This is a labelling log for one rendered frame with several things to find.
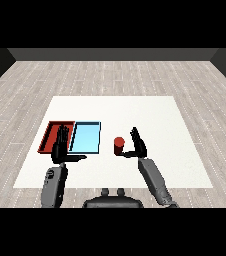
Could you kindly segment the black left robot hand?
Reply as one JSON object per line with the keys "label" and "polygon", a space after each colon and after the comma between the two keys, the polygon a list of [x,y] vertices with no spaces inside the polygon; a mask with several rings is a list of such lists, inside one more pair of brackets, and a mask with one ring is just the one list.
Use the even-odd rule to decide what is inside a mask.
{"label": "black left robot hand", "polygon": [[68,143],[69,129],[61,124],[57,131],[57,138],[53,144],[51,159],[54,164],[61,164],[65,162],[78,162],[86,159],[85,155],[68,155],[67,143]]}

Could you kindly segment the red shallow open box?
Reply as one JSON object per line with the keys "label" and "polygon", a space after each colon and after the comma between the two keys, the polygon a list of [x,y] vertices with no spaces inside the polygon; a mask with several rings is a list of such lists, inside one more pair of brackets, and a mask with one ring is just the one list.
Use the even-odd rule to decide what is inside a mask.
{"label": "red shallow open box", "polygon": [[57,132],[61,125],[69,129],[68,139],[70,140],[74,124],[74,121],[50,121],[46,127],[37,152],[40,154],[50,154],[52,152],[52,147],[53,144],[56,142]]}

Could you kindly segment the light blue shallow open box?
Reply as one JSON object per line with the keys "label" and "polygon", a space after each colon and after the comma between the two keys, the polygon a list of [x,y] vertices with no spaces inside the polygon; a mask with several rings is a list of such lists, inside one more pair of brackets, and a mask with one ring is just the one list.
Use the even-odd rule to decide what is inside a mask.
{"label": "light blue shallow open box", "polygon": [[99,121],[77,121],[71,135],[69,154],[98,154],[101,123]]}

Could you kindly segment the small red can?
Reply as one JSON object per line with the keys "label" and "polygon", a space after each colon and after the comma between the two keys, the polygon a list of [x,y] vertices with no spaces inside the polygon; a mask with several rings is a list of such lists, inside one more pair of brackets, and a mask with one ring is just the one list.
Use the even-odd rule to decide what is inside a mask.
{"label": "small red can", "polygon": [[125,140],[122,137],[116,137],[114,139],[114,154],[119,155],[123,152]]}

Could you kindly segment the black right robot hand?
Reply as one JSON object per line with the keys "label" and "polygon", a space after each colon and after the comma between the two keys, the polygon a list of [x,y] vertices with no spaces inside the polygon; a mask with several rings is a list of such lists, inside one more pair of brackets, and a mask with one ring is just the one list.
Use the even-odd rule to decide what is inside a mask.
{"label": "black right robot hand", "polygon": [[136,127],[132,128],[130,135],[134,144],[134,151],[122,152],[121,156],[125,158],[145,158],[147,156],[147,148]]}

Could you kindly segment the dark grey robot body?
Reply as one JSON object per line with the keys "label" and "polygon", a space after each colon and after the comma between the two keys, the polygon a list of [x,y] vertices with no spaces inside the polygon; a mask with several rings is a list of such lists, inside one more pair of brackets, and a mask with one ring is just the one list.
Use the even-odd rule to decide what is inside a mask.
{"label": "dark grey robot body", "polygon": [[116,196],[109,195],[109,189],[103,188],[101,195],[83,204],[83,208],[143,208],[140,200],[127,197],[123,188],[117,189]]}

